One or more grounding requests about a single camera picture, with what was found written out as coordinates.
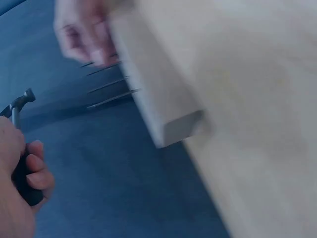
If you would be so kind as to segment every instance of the black hammer handle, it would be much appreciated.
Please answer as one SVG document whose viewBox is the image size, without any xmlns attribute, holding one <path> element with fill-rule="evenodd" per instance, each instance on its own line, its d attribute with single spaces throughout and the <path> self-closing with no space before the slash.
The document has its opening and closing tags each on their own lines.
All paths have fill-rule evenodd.
<svg viewBox="0 0 317 238">
<path fill-rule="evenodd" d="M 20 129 L 19 110 L 16 108 L 12 109 L 12 123 L 17 129 Z M 26 166 L 26 158 L 28 155 L 29 152 L 26 149 L 11 178 L 22 198 L 32 207 L 39 204 L 44 196 L 41 190 L 33 189 L 27 183 L 26 176 L 32 173 Z"/>
</svg>

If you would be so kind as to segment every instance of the light wood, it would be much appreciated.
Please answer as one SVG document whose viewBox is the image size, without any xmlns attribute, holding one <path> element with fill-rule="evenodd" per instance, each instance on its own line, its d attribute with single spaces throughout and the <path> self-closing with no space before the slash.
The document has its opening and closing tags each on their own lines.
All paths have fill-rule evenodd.
<svg viewBox="0 0 317 238">
<path fill-rule="evenodd" d="M 136 7 L 213 122 L 187 146 L 232 236 L 315 238 L 317 3 Z"/>
<path fill-rule="evenodd" d="M 150 134 L 165 147 L 193 135 L 203 111 L 142 16 L 128 9 L 112 16 L 114 41 Z"/>
</svg>

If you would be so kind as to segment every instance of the hammer head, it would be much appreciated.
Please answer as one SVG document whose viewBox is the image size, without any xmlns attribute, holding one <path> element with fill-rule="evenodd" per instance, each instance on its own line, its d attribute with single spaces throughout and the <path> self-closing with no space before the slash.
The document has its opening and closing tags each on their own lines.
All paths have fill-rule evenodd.
<svg viewBox="0 0 317 238">
<path fill-rule="evenodd" d="M 16 108 L 20 112 L 23 107 L 27 103 L 31 103 L 35 101 L 35 96 L 34 93 L 32 92 L 32 89 L 29 88 L 28 90 L 25 91 L 23 96 L 18 97 L 15 99 L 9 106 L 7 106 L 1 113 L 0 116 L 4 116 L 6 118 L 9 118 L 12 116 L 12 109 Z"/>
<path fill-rule="evenodd" d="M 21 97 L 18 97 L 10 104 L 10 110 L 12 111 L 13 108 L 18 108 L 19 112 L 22 110 L 22 108 L 27 104 L 35 101 L 34 93 L 32 92 L 32 89 L 28 89 L 25 91 L 24 95 Z"/>
</svg>

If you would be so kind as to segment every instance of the hammer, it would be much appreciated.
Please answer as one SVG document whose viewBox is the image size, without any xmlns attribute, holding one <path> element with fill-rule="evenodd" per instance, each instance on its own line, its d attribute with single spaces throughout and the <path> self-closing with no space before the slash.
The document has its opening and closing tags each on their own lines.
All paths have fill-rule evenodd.
<svg viewBox="0 0 317 238">
<path fill-rule="evenodd" d="M 0 113 L 0 116 L 4 116 L 6 118 L 11 117 L 13 125 L 17 129 L 21 129 L 20 112 L 27 103 L 33 101 L 35 101 L 35 96 L 32 92 L 32 89 L 29 88 L 25 91 L 23 96 L 15 99 L 9 106 L 7 106 Z M 15 168 L 11 179 L 22 198 L 30 206 L 35 206 L 43 200 L 44 196 L 41 190 L 31 188 L 26 181 L 26 176 L 32 173 L 26 166 L 26 158 L 28 155 L 29 152 L 26 149 L 24 155 L 20 157 L 19 163 Z"/>
</svg>

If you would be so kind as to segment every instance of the blue floor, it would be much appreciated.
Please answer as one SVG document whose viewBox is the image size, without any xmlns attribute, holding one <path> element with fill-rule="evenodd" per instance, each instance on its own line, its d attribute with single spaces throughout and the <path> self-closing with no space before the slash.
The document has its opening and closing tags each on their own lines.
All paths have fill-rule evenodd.
<svg viewBox="0 0 317 238">
<path fill-rule="evenodd" d="M 36 237 L 227 238 L 183 145 L 156 149 L 131 98 L 83 110 L 80 95 L 121 72 L 84 77 L 94 69 L 61 56 L 52 22 L 52 0 L 27 0 L 0 17 L 0 106 L 33 88 L 23 130 L 45 143 L 56 178 Z M 119 84 L 89 100 L 125 90 Z"/>
</svg>

